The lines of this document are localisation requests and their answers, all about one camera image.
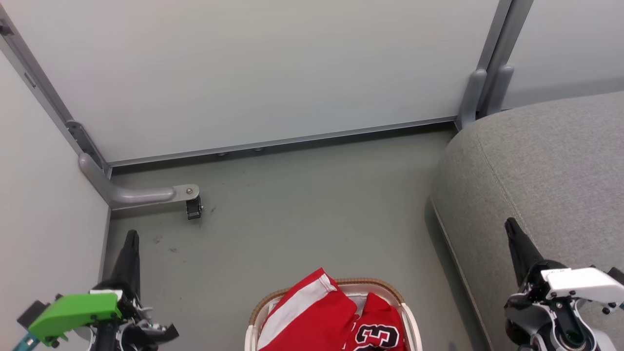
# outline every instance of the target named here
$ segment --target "white basket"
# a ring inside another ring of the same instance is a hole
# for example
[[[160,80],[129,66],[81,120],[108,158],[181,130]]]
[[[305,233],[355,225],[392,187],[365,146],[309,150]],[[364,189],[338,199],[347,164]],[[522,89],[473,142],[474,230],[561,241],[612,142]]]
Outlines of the white basket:
[[[378,279],[355,278],[336,279],[336,283],[353,302],[358,306],[358,314],[361,314],[366,296],[372,292],[394,306],[401,314],[405,345],[407,351],[422,351],[421,335],[418,332],[416,319],[409,307],[403,301],[401,294],[386,282]],[[265,322],[266,316],[275,308],[275,305],[286,294],[288,289],[276,291],[265,297],[253,311],[249,321],[249,327],[245,335],[245,351],[257,351],[258,336]]]

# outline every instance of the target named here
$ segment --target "caster wheel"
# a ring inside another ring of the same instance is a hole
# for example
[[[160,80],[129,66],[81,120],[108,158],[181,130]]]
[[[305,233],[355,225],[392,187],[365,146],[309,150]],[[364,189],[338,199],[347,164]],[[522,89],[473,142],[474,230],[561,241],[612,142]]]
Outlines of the caster wheel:
[[[187,215],[188,219],[197,219],[202,216],[203,206],[202,198],[196,197],[193,200],[187,201]]]

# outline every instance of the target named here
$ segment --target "gray upholstered cushion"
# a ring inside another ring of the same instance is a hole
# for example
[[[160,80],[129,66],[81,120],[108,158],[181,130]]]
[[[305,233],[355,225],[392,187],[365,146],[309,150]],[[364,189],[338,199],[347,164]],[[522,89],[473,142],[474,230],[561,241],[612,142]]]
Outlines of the gray upholstered cushion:
[[[504,230],[515,217],[545,258],[624,269],[624,92],[494,114],[460,132],[432,200],[494,350],[515,350],[503,305],[517,290]],[[624,350],[624,311],[582,315]]]

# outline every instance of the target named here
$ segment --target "white wall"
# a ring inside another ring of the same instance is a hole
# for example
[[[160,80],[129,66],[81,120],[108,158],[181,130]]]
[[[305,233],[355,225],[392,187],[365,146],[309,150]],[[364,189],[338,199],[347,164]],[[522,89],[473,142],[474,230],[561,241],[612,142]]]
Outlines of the white wall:
[[[624,90],[623,15],[622,0],[535,0],[503,108]]]
[[[1,53],[0,116],[0,350],[11,350],[26,334],[16,318],[33,301],[98,282],[108,206]],[[69,336],[60,350],[86,349]]]
[[[2,0],[109,162],[455,116],[497,0]]]

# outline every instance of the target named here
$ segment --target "jersey number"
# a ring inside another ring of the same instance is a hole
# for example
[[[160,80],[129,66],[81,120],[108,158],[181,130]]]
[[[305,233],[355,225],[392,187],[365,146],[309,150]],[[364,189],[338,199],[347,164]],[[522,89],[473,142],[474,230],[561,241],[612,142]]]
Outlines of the jersey number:
[[[383,351],[399,344],[399,332],[395,327],[383,324],[363,324],[359,327],[355,341],[365,345],[356,347],[353,351]]]

